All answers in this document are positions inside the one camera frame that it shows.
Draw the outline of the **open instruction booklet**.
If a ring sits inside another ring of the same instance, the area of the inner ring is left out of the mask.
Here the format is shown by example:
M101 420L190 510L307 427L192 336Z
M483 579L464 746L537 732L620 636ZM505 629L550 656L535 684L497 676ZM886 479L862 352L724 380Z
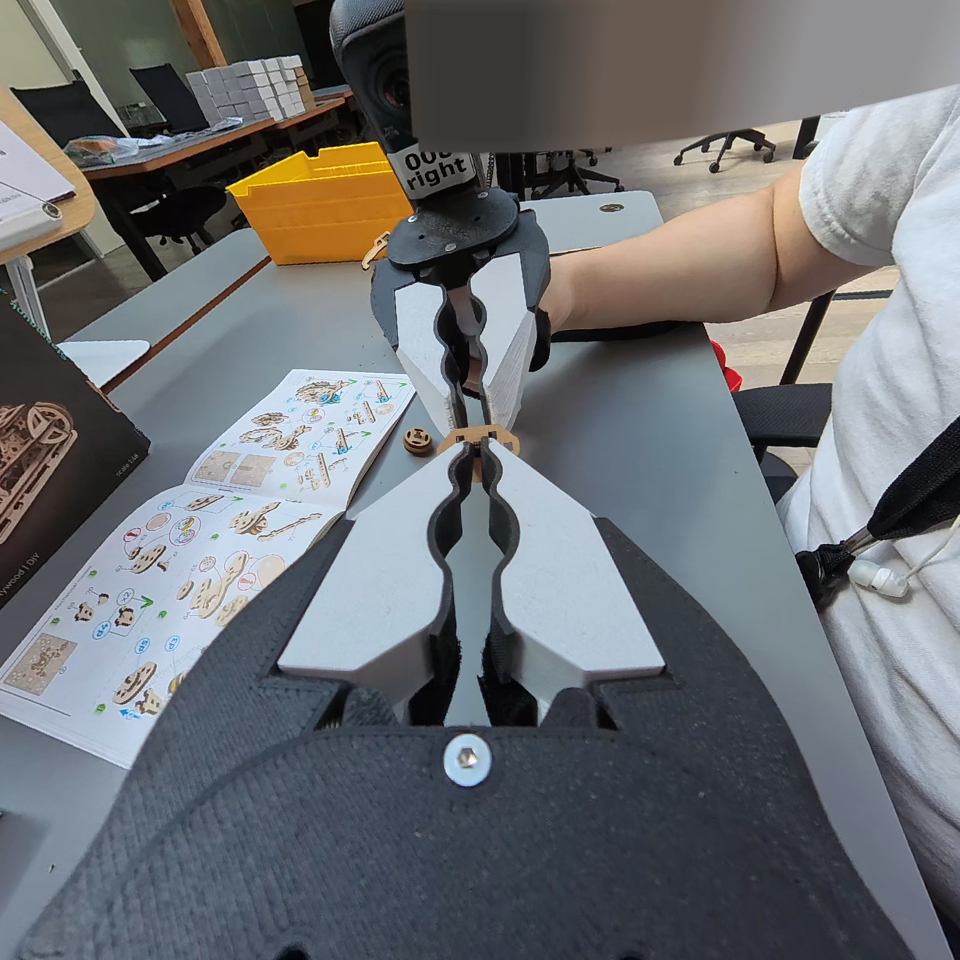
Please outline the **open instruction booklet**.
M129 768L190 668L344 512L415 387L295 369L111 533L2 667L1 714Z

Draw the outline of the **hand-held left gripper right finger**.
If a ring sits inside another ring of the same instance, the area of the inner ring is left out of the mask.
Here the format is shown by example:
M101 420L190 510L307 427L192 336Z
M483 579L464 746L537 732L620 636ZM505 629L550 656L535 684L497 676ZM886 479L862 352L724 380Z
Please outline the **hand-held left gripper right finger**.
M491 585L482 694L491 724L536 724L562 690L660 674L654 639L594 516L496 440L482 441Z

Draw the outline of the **black office chair base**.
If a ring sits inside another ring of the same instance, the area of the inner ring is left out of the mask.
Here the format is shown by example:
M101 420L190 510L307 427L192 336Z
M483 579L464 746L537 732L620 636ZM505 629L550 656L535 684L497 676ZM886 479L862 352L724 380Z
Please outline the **black office chair base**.
M678 151L678 154L674 157L673 163L675 166L680 166L683 163L686 153L694 150L700 150L701 153L706 154L713 149L714 142L721 141L722 145L720 146L715 159L709 164L708 167L710 174L717 174L721 170L721 162L724 159L726 152L733 148L738 139L750 143L755 152L761 153L761 159L763 163L774 162L775 151L777 149L776 144L768 140L765 134L760 130L752 127L746 127L732 131L726 131L723 133L711 134L691 144L688 144Z
M592 149L582 152L588 160L588 168L578 166L575 161L576 150L546 151L544 153L523 154L522 186L518 189L521 200L538 200L551 196L566 186L568 192L578 191L590 195L587 181L613 185L614 192L625 190L621 181L612 175L594 171L597 157Z

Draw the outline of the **wooden oval frame piece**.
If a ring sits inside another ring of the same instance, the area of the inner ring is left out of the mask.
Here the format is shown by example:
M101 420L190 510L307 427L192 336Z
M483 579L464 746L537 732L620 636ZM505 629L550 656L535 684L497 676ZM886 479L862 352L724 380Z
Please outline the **wooden oval frame piece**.
M484 438L497 441L506 450L510 450L510 452L516 456L520 455L520 441L513 433L497 424L481 424L478 426L466 426L451 431L437 447L434 462L447 468L460 458L460 454L463 452L462 444L470 444L472 453L469 457L465 458L463 462L471 461L472 482L480 483L483 479L481 442Z

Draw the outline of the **clear bag of parts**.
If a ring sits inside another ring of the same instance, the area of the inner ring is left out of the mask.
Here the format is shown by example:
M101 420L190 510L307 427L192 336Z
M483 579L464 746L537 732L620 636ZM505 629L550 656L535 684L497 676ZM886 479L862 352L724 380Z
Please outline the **clear bag of parts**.
M114 166L135 158L140 149L140 140L130 137L91 136L70 140L63 152L80 169L95 166Z

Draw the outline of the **yellow plastic bin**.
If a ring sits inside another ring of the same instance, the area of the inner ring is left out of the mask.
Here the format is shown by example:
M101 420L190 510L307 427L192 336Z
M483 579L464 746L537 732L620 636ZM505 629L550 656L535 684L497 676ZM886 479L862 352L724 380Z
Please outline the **yellow plastic bin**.
M227 189L278 265L361 260L412 213L377 142L301 151Z

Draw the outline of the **black model kit box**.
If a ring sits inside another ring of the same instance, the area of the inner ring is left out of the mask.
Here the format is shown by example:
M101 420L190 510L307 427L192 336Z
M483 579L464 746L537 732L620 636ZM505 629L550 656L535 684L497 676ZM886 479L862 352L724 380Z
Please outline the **black model kit box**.
M150 440L1 294L1 605L147 456Z

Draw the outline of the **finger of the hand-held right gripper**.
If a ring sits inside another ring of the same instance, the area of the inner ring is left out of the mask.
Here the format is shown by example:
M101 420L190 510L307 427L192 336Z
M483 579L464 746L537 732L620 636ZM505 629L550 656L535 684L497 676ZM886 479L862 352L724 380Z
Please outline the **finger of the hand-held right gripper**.
M467 426L454 346L459 326L447 290L414 282L394 293L397 356L427 414L445 437Z
M534 310L528 307L518 252L490 259L469 282L480 307L479 393L486 420L511 428L537 342Z

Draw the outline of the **black mesh office chair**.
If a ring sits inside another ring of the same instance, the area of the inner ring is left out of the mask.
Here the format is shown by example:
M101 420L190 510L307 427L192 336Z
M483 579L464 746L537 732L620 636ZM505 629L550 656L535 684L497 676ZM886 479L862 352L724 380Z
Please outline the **black mesh office chair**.
M66 85L10 91L60 148L77 138L127 136L81 78Z
M129 73L163 115L171 135L193 134L210 128L196 97L171 63L130 68Z

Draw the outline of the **wooden clipboard stand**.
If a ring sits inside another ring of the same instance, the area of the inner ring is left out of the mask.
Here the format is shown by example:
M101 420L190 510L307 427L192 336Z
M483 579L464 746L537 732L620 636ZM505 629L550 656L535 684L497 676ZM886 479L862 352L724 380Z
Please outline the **wooden clipboard stand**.
M1 86L1 119L31 150L62 174L70 182L74 191L72 197L66 198L58 205L62 222L55 231L25 241L18 246L2 247L1 263L5 265L16 257L30 255L44 246L85 229L93 220L97 202L84 173L66 156L5 85Z

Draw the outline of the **person's white shirt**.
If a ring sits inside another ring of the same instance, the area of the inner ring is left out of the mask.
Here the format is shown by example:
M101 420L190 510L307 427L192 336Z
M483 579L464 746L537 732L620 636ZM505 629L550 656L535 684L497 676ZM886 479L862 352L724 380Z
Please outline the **person's white shirt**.
M798 191L810 233L900 280L847 352L813 462L777 508L794 550L837 543L959 413L958 85L862 106ZM822 628L933 898L958 923L958 536L900 601L846 586Z

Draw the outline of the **background wooden desk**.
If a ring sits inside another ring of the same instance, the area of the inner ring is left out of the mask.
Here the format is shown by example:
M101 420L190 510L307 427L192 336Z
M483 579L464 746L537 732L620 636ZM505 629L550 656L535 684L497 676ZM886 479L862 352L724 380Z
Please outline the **background wooden desk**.
M80 172L88 181L94 182L152 173L195 157L206 159L219 148L252 146L257 150L265 149L278 139L284 142L290 140L293 134L305 131L310 124L315 124L321 117L347 104L353 97L354 92L347 89L342 91L341 96L321 99L313 109L292 118L279 122L266 119L218 133L198 133L174 144L140 150L137 155L115 164L99 163Z

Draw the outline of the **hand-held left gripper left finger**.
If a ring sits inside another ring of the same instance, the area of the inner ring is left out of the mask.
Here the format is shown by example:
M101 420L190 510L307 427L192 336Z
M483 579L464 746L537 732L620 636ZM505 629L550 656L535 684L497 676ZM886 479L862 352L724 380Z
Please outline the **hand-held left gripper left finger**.
M279 658L287 674L346 681L446 719L461 665L447 556L473 483L463 441L358 514Z

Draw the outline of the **person's right forearm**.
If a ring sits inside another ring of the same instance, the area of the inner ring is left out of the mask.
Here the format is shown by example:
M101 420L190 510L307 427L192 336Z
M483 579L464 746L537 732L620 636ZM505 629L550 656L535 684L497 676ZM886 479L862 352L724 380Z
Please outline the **person's right forearm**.
M540 299L553 330L660 321L739 322L863 277L811 234L802 166L748 195L686 212L647 234L555 259Z

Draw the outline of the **grey desk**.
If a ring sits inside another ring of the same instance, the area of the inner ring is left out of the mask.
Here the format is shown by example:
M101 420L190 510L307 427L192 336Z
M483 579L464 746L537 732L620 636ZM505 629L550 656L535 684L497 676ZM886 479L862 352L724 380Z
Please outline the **grey desk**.
M176 337L111 391L146 461L2 609L2 659L108 534L185 478L209 442L292 369L397 370L353 263L243 275L233 234L81 331ZM523 457L609 518L713 616L790 724L851 861L918 958L951 958L877 763L701 326L631 342L562 342L527 381Z

